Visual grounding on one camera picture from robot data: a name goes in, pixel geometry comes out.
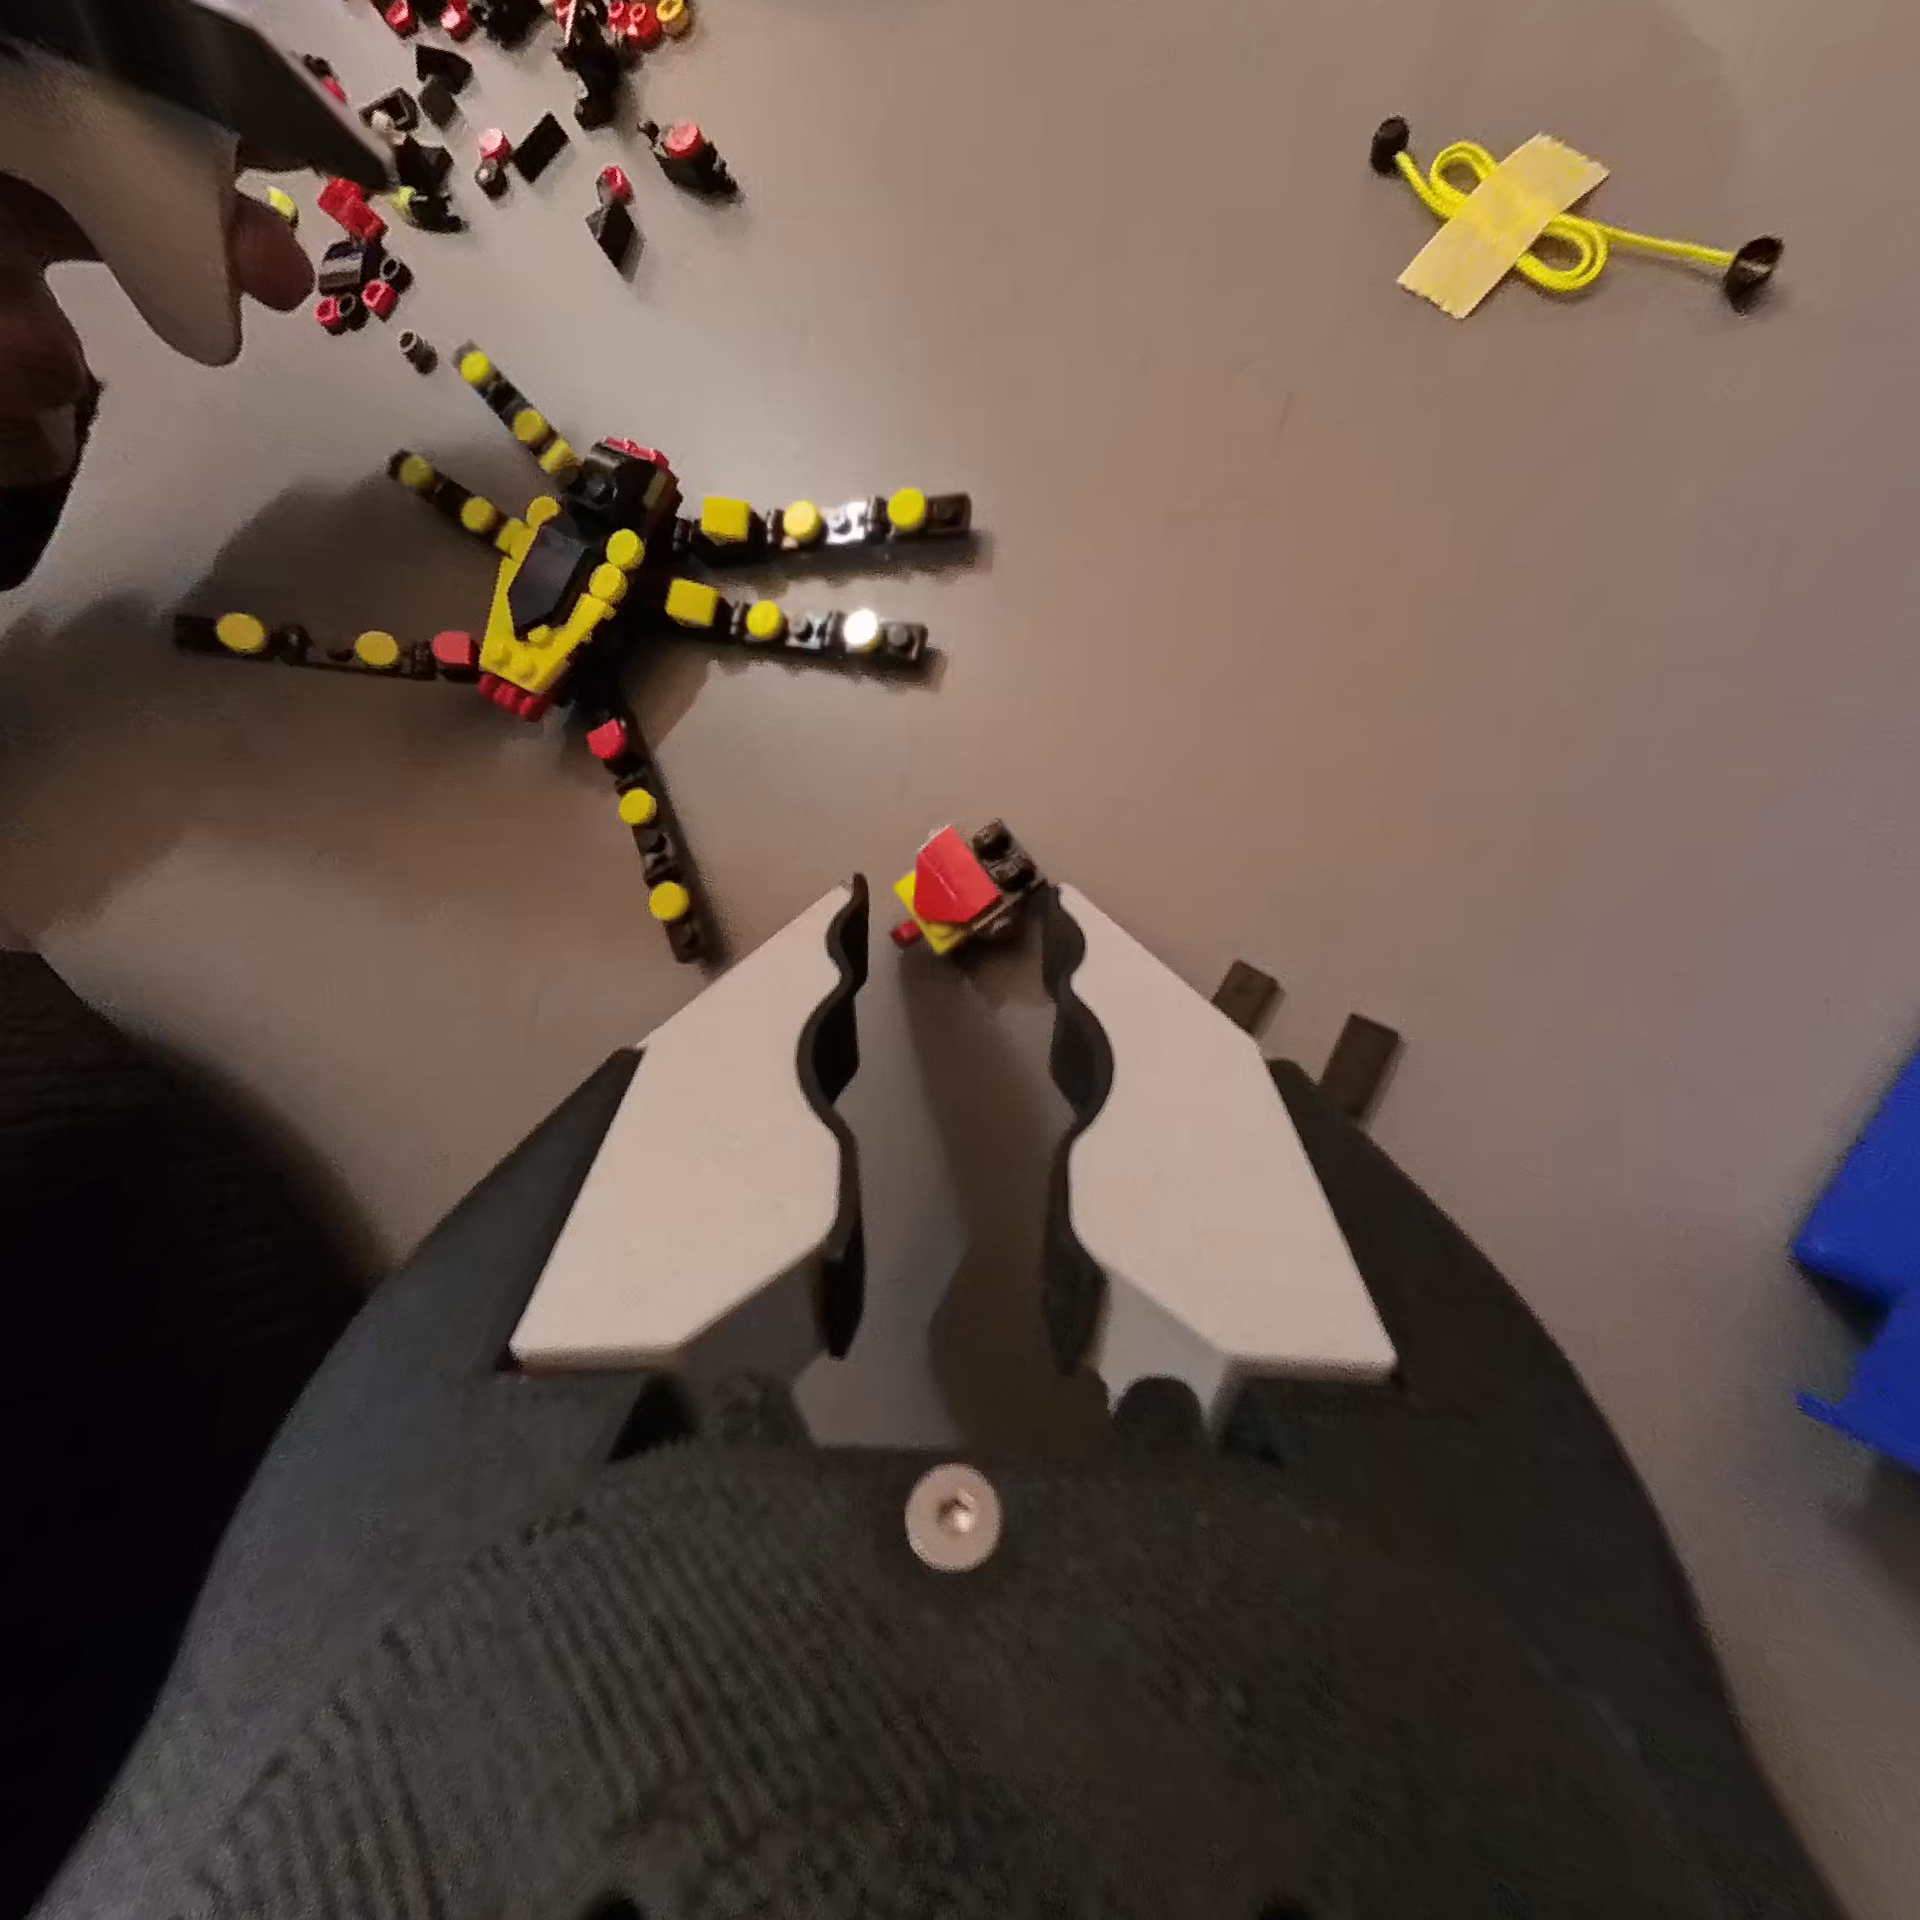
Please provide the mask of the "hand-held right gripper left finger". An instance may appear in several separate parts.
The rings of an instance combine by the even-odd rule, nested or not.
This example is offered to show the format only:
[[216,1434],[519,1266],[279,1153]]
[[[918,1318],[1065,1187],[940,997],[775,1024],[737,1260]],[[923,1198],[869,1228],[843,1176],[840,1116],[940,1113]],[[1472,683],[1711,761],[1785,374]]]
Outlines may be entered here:
[[865,1304],[856,1075],[871,889],[833,885],[638,1044],[510,1337],[523,1373],[696,1394],[840,1360]]

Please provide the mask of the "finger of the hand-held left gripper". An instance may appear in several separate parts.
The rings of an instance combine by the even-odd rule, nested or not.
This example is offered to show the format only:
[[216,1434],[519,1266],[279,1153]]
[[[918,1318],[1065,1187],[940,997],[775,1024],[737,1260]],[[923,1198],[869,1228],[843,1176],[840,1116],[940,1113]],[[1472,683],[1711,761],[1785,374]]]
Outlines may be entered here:
[[240,4],[93,2],[89,52],[117,80],[256,153],[367,189],[397,182],[388,147]]

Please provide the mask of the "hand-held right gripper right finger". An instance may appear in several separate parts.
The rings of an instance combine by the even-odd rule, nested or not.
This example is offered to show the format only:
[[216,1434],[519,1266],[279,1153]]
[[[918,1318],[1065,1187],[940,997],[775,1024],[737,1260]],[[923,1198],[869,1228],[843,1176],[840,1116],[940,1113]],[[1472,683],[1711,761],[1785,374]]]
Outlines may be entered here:
[[1069,1113],[1041,1232],[1055,1368],[1111,1408],[1171,1380],[1208,1434],[1247,1386],[1384,1386],[1397,1346],[1256,1040],[1065,882],[1041,980]]

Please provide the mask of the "pile of lego pieces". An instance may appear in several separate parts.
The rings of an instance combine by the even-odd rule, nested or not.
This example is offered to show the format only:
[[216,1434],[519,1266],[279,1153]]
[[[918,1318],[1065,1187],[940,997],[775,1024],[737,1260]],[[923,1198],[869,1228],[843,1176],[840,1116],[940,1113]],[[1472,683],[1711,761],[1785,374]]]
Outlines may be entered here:
[[[459,186],[500,204],[513,187],[550,174],[573,136],[628,138],[655,168],[638,133],[638,122],[652,116],[633,112],[633,80],[659,46],[687,37],[696,20],[689,2],[445,2],[373,4],[373,11],[413,54],[415,78],[352,108],[388,147],[397,182],[367,189],[350,179],[319,179],[318,211],[341,233],[325,246],[318,275],[318,324],[326,334],[393,316],[413,272],[396,256],[391,228],[464,233]],[[528,41],[542,44],[563,73],[567,114],[542,112],[520,133],[480,125],[469,102],[476,84],[469,49],[484,44],[513,54]]]

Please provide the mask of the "small red yellow lego assembly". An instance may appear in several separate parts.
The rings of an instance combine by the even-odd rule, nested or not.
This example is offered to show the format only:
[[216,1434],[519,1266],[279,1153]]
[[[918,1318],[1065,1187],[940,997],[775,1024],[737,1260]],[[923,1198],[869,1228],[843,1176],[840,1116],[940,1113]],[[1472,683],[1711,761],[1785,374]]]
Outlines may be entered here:
[[895,881],[901,917],[892,926],[892,942],[901,950],[923,948],[940,958],[968,947],[1007,945],[1041,882],[1039,865],[1005,821],[968,832],[941,828]]

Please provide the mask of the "black yellow lego spider model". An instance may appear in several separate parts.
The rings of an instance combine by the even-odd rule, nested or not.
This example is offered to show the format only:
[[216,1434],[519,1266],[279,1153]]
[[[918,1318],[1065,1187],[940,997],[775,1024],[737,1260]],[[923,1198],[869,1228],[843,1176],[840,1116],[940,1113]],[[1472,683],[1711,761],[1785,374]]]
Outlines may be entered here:
[[388,461],[397,489],[496,562],[484,612],[469,629],[427,641],[361,630],[336,642],[243,610],[182,612],[173,621],[175,649],[374,682],[464,683],[523,724],[571,713],[589,756],[613,781],[646,913],[676,963],[708,965],[718,958],[712,917],[628,702],[628,652],[638,641],[673,633],[759,656],[918,673],[928,656],[920,621],[871,609],[797,612],[768,595],[727,593],[718,577],[959,545],[973,534],[973,501],[967,491],[895,486],[838,505],[797,497],[768,509],[741,497],[707,497],[685,513],[681,480],[659,448],[636,440],[576,448],[481,345],[464,344],[453,366],[549,480],[520,513],[504,513],[423,452],[400,448]]

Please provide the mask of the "black lego piece red top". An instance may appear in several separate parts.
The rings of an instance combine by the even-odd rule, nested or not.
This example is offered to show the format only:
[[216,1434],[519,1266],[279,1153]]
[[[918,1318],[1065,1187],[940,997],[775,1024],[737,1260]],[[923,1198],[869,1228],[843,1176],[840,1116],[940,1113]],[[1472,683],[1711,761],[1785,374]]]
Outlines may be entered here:
[[702,124],[681,118],[662,125],[653,118],[640,118],[638,133],[671,186],[707,202],[732,202],[737,195],[727,161]]

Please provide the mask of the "person's left hand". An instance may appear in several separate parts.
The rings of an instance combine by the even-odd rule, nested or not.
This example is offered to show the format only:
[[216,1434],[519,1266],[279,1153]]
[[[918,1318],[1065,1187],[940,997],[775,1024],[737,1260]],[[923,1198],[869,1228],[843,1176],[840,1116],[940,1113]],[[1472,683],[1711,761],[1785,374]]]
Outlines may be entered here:
[[[52,200],[3,179],[3,486],[35,489],[73,473],[79,412],[91,393],[81,339],[49,283],[52,267],[99,261],[99,249]],[[228,277],[273,312],[300,307],[313,272],[271,209],[243,196],[228,219]]]

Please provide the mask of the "person's black sweater torso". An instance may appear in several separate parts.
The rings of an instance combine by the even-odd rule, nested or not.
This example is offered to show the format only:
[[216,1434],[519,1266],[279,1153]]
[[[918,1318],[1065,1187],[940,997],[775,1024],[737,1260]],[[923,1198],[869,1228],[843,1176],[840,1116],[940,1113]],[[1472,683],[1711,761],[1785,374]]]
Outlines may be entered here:
[[361,1290],[223,1099],[3,960],[3,1909],[24,1915],[173,1667]]

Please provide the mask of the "nested blue plastic bins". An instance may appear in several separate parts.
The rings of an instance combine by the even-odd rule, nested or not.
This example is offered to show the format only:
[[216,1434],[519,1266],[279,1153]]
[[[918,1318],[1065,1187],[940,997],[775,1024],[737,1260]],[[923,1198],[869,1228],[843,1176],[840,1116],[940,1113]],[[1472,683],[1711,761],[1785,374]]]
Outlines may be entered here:
[[1837,1396],[1799,1393],[1811,1420],[1918,1474],[1918,1059],[1813,1202],[1791,1258],[1865,1312],[1851,1380]]

